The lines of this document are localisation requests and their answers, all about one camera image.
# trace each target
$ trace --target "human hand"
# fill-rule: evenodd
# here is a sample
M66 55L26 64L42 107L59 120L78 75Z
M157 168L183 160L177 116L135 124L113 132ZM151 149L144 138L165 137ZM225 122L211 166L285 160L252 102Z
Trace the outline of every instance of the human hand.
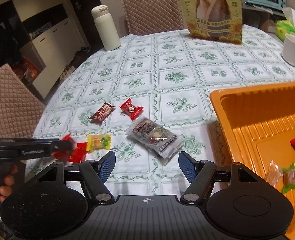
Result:
M17 166L11 164L9 174L4 178L5 186L0 186L0 201L3 202L4 199L12 193L11 186L14 184L13 174L17 173Z

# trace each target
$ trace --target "orange tray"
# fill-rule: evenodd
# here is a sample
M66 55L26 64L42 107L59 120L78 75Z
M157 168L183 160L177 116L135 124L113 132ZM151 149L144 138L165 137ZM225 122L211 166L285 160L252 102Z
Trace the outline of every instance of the orange tray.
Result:
M271 160L280 168L295 163L295 82L217 90L211 93L233 162L264 178ZM278 190L283 187L280 180ZM286 194L294 217L286 236L295 238L295 190Z

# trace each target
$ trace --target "quilted chair cover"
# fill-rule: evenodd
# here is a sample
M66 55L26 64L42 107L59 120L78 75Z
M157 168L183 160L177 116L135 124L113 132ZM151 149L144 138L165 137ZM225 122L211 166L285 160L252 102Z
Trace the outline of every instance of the quilted chair cover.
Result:
M44 109L9 65L0 68L0 138L32 138Z
M183 17L178 0L121 0L129 32L147 35L182 30Z

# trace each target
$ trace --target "white water bottle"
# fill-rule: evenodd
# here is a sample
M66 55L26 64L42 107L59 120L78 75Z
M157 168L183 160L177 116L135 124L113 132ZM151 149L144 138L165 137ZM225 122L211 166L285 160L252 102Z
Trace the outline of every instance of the white water bottle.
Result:
M104 48L109 51L121 46L111 14L106 5L99 5L92 9L95 26L101 37Z

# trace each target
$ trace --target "round table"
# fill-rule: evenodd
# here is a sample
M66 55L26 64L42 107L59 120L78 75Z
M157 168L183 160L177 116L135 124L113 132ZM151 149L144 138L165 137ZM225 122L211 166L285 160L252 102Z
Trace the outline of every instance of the round table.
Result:
M247 25L243 26L243 45L190 39L188 30L130 34L121 38L121 43L116 50L93 54L64 81L34 132L35 138L62 138L71 131L76 142L85 142L88 134L111 134L116 165L106 186L115 196L180 196L189 185L179 169L178 155L163 165L156 155L126 136L131 120L119 106L127 98L144 107L144 116L182 135L181 150L196 160L226 166L230 158L210 93L295 80L295 68L281 58L282 45ZM104 102L115 110L101 125L91 123L88 118ZM100 159L106 152L94 151L86 159ZM27 176L52 161L29 160ZM78 182L68 185L81 191Z

